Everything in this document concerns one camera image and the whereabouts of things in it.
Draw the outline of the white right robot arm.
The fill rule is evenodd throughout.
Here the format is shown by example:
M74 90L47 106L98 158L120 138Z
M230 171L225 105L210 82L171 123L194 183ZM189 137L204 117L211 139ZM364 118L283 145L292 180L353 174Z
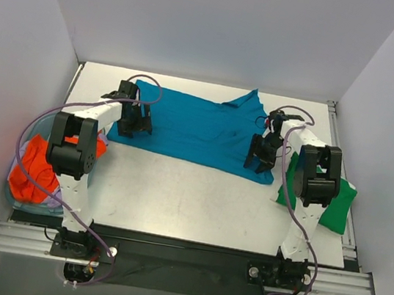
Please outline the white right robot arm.
M279 285L292 281L296 274L304 284L315 279L307 270L310 259L317 260L311 244L323 212L340 193L342 150L328 145L310 128L311 115L286 114L284 107L271 111L264 133L254 134L244 167L257 175L271 172L281 159L282 187L292 224L280 245L281 261L270 266L270 277Z

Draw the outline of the teal blue t shirt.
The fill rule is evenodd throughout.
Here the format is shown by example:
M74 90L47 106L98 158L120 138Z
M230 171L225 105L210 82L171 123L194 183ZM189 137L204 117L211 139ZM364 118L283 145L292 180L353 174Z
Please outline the teal blue t shirt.
M216 103L164 88L161 100L150 106L153 133L120 136L117 124L107 139L165 156L183 159L246 178L261 185L274 182L271 171L256 173L258 159L244 168L254 134L265 129L256 123L266 113L258 90L231 101Z

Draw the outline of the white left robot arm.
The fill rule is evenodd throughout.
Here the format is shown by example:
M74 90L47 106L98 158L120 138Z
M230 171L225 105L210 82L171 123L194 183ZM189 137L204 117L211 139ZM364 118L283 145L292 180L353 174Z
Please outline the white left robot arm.
M59 183L64 211L58 242L79 258L88 257L98 244L89 230L93 212L88 179L98 160L99 132L115 125L117 133L127 138L153 133L150 105L140 100L140 94L139 86L129 78L96 104L54 117L45 158Z

